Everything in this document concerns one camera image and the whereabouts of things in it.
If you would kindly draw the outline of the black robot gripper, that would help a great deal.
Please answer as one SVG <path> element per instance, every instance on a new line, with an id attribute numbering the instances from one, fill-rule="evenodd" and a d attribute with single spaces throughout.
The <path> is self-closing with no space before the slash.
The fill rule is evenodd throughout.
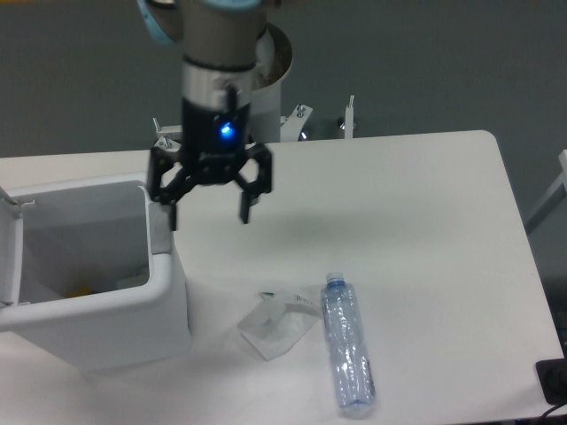
<path id="1" fill-rule="evenodd" d="M 273 189 L 273 156 L 264 143 L 245 149 L 249 141 L 250 105 L 215 111 L 184 99 L 183 139 L 178 151 L 159 146 L 150 149 L 148 194 L 153 202 L 165 206 L 169 228 L 177 230 L 177 203 L 198 185 L 222 185 L 232 181 L 241 188 L 239 218 L 250 220 L 250 210 L 262 194 Z M 240 170 L 252 159 L 256 178 L 249 182 Z M 163 185 L 164 175 L 178 164 L 173 179 Z"/>

